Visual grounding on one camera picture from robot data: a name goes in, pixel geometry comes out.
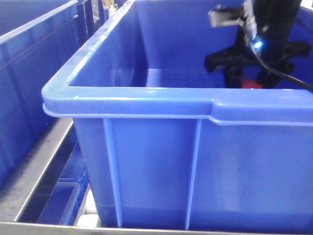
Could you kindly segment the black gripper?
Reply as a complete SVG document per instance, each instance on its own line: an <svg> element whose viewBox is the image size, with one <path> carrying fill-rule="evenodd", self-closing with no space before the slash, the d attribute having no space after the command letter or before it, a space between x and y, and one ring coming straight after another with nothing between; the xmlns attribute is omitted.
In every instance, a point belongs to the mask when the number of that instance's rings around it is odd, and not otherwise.
<svg viewBox="0 0 313 235"><path fill-rule="evenodd" d="M308 42L289 41L300 5L299 0L245 0L235 43L205 57L208 71L225 67L225 86L242 88L243 66L257 64L253 49L270 65L281 65L295 56L307 57L311 52ZM257 82L265 89L273 89L281 81L266 69L257 76Z"/></svg>

